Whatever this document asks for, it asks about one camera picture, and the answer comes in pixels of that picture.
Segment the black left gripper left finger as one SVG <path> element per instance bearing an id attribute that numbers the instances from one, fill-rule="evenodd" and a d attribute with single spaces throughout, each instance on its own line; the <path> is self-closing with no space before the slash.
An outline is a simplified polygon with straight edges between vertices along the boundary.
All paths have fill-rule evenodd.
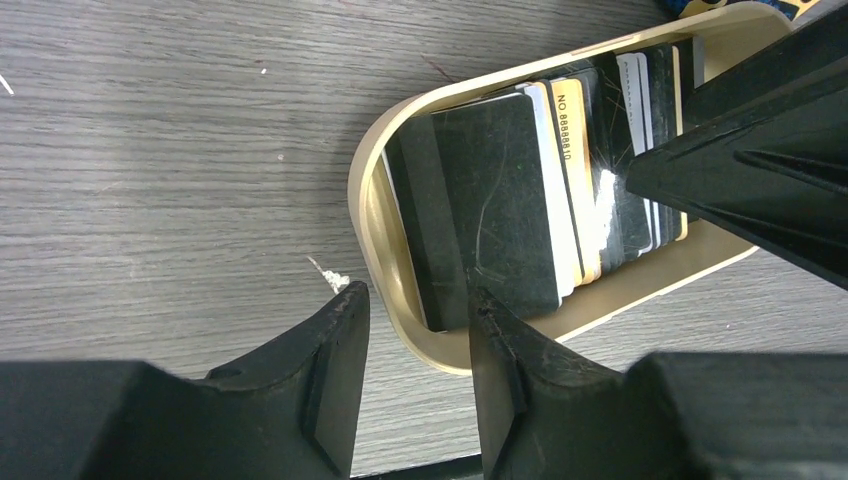
<path id="1" fill-rule="evenodd" d="M 189 380 L 138 360 L 1 366 L 5 479 L 346 479 L 370 331 L 355 281 Z"/>

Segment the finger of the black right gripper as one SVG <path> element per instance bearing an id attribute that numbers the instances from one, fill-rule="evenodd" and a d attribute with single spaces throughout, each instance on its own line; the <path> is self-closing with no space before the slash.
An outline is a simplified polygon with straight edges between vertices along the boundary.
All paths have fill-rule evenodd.
<path id="1" fill-rule="evenodd" d="M 702 123 L 636 157 L 629 191 L 847 284 L 847 27 L 811 23 L 707 82 Z"/>

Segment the beige oval card tray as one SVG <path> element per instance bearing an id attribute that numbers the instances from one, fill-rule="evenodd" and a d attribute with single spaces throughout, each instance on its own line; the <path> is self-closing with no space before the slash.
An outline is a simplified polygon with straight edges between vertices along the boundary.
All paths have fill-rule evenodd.
<path id="1" fill-rule="evenodd" d="M 686 34 L 705 41 L 705 76 L 713 79 L 765 47 L 786 37 L 793 24 L 777 9 L 740 2 L 567 53 L 536 60 L 409 97 L 383 113 L 367 130 L 352 158 L 348 205 L 372 282 L 402 343 L 432 367 L 455 375 L 471 373 L 466 330 L 429 330 L 396 202 L 381 158 L 399 127 L 418 113 L 471 100 L 544 70 L 590 56 L 635 50 Z M 756 251 L 752 243 L 705 220 L 688 236 L 628 263 L 567 298 L 556 313 L 531 320 L 542 334 L 565 341 L 650 299 L 707 276 Z"/>

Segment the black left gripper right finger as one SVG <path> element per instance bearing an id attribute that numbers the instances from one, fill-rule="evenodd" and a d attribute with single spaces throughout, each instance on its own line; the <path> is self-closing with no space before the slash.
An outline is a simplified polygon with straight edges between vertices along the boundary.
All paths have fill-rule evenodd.
<path id="1" fill-rule="evenodd" d="M 488 479 L 843 479 L 843 354 L 653 352 L 617 372 L 469 301 Z"/>

